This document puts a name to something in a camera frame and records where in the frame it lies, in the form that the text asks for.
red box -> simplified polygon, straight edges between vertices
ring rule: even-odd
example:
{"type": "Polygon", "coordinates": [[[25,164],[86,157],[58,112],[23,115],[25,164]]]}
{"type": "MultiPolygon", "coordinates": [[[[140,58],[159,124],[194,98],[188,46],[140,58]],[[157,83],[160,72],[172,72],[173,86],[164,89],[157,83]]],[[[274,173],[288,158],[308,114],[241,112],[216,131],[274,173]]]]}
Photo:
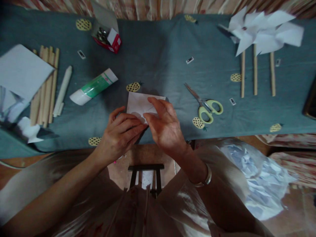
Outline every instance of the red box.
{"type": "Polygon", "coordinates": [[[105,9],[95,0],[91,0],[91,4],[96,18],[92,26],[92,37],[98,45],[117,54],[122,40],[118,33],[118,21],[115,13],[105,9]]]}
{"type": "Polygon", "coordinates": [[[99,41],[96,37],[94,37],[94,40],[96,41],[96,43],[100,46],[102,46],[103,48],[106,48],[110,51],[112,51],[113,53],[117,54],[119,51],[119,48],[122,44],[121,38],[119,36],[119,34],[113,29],[111,28],[109,36],[108,36],[108,41],[111,45],[105,44],[101,41],[99,41]]]}

finger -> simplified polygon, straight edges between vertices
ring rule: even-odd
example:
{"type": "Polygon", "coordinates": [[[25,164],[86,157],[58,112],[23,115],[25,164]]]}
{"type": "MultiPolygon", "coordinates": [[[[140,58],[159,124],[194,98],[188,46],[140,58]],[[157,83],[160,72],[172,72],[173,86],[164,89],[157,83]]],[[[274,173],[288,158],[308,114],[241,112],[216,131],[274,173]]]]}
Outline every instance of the finger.
{"type": "Polygon", "coordinates": [[[149,127],[153,126],[154,123],[157,123],[157,121],[159,121],[159,119],[156,116],[154,116],[153,114],[144,113],[143,116],[146,119],[149,127]]]}
{"type": "Polygon", "coordinates": [[[132,140],[128,142],[126,151],[129,151],[132,148],[132,146],[135,144],[135,142],[137,142],[141,134],[142,133],[138,134],[136,137],[134,137],[132,140]]]}
{"type": "Polygon", "coordinates": [[[138,119],[135,115],[121,113],[117,118],[112,122],[113,126],[118,126],[127,119],[138,119]]]}
{"type": "Polygon", "coordinates": [[[124,109],[125,109],[125,106],[122,106],[122,107],[117,108],[116,110],[114,110],[112,113],[110,113],[108,125],[110,125],[116,119],[116,116],[120,112],[123,112],[124,109]]]}
{"type": "Polygon", "coordinates": [[[127,119],[116,127],[116,131],[118,131],[119,133],[123,133],[129,130],[130,128],[138,126],[140,124],[143,123],[139,119],[127,119]]]}
{"type": "Polygon", "coordinates": [[[149,125],[153,139],[155,139],[156,138],[155,124],[159,123],[159,119],[156,116],[149,113],[145,113],[143,114],[143,116],[149,125]]]}
{"type": "Polygon", "coordinates": [[[148,101],[155,107],[159,118],[163,118],[168,113],[165,106],[155,97],[148,97],[148,101]]]}
{"type": "Polygon", "coordinates": [[[173,116],[173,117],[177,117],[177,113],[175,112],[172,103],[169,103],[165,100],[159,100],[166,108],[167,112],[173,116]]]}
{"type": "Polygon", "coordinates": [[[123,133],[125,141],[128,143],[130,140],[132,140],[134,137],[144,131],[147,126],[147,124],[141,124],[123,133]]]}

green glue tube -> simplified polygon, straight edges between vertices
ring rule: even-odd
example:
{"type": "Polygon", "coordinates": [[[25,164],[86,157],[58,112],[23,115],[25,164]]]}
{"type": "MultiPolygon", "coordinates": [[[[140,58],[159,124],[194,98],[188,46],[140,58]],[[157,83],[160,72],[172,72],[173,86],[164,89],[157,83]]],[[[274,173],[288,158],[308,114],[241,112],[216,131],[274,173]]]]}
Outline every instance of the green glue tube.
{"type": "Polygon", "coordinates": [[[114,82],[116,82],[118,78],[112,72],[111,69],[106,69],[99,76],[94,78],[88,84],[83,86],[81,89],[77,90],[70,96],[70,99],[78,105],[84,105],[93,97],[96,97],[101,91],[108,88],[114,82]]]}

pineapple print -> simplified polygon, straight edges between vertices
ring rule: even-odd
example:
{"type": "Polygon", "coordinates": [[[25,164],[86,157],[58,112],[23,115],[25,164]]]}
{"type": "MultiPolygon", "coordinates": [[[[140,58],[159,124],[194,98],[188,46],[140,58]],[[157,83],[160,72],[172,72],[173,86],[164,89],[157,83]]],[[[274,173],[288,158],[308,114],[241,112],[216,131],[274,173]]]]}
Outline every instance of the pineapple print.
{"type": "Polygon", "coordinates": [[[187,21],[190,21],[192,23],[195,23],[196,25],[198,25],[198,21],[196,19],[194,19],[192,16],[190,15],[184,15],[184,18],[187,20],[187,21]]]}
{"type": "Polygon", "coordinates": [[[92,28],[91,22],[86,19],[78,19],[76,21],[76,27],[78,30],[88,31],[92,28]]]}
{"type": "Polygon", "coordinates": [[[128,92],[136,92],[141,88],[141,85],[143,85],[142,81],[140,82],[133,82],[132,84],[128,84],[126,86],[126,90],[128,92]]]}
{"type": "Polygon", "coordinates": [[[283,124],[276,123],[270,127],[270,132],[278,132],[281,130],[283,124]]]}
{"type": "Polygon", "coordinates": [[[198,117],[195,117],[193,120],[192,120],[194,126],[196,126],[197,128],[199,129],[202,129],[204,128],[205,124],[198,118],[198,117]]]}
{"type": "Polygon", "coordinates": [[[230,76],[230,80],[232,82],[240,82],[241,81],[241,75],[239,73],[234,73],[230,76]]]}
{"type": "Polygon", "coordinates": [[[88,142],[90,146],[97,146],[100,141],[101,141],[101,138],[93,137],[93,138],[90,138],[88,142]]]}

bracelet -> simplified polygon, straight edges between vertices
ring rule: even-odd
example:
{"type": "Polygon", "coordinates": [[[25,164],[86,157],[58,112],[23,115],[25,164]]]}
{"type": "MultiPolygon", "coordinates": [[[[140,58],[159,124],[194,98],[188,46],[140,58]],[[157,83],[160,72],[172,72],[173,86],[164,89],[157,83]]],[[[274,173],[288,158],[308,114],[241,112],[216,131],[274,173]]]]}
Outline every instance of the bracelet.
{"type": "Polygon", "coordinates": [[[201,188],[201,187],[204,187],[205,185],[208,185],[210,182],[211,182],[211,179],[212,179],[212,171],[211,171],[211,168],[209,167],[208,164],[205,164],[206,167],[207,167],[207,177],[206,177],[206,180],[204,182],[200,182],[200,183],[197,183],[197,184],[194,184],[192,183],[191,181],[191,184],[193,184],[195,187],[197,188],[201,188]]]}

